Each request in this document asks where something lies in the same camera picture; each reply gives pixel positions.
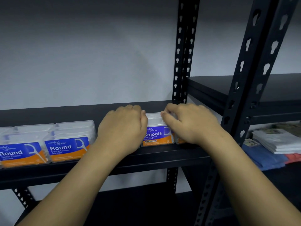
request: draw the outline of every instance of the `finger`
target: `finger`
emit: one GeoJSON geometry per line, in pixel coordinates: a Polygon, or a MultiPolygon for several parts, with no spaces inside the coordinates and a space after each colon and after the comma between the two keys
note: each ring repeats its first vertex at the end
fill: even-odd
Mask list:
{"type": "Polygon", "coordinates": [[[172,112],[172,113],[176,114],[177,108],[178,108],[178,105],[168,103],[167,106],[165,107],[164,111],[168,112],[168,113],[172,112]]]}
{"type": "Polygon", "coordinates": [[[126,109],[132,109],[133,106],[132,106],[132,105],[127,105],[125,108],[126,108],[126,109]]]}
{"type": "Polygon", "coordinates": [[[141,118],[141,107],[139,105],[134,105],[133,110],[136,110],[139,114],[139,119],[141,118]]]}
{"type": "Polygon", "coordinates": [[[181,129],[181,121],[175,119],[172,115],[169,113],[162,111],[161,117],[163,121],[174,131],[178,132],[179,129],[181,129]]]}
{"type": "Polygon", "coordinates": [[[115,112],[114,110],[108,111],[107,115],[112,114],[113,112],[115,112]]]}
{"type": "Polygon", "coordinates": [[[118,107],[118,109],[116,109],[116,111],[123,110],[123,109],[124,109],[124,107],[120,106],[120,107],[118,107]]]}
{"type": "Polygon", "coordinates": [[[148,117],[145,115],[145,110],[141,111],[141,131],[143,136],[146,134],[146,129],[148,127],[148,117]]]}

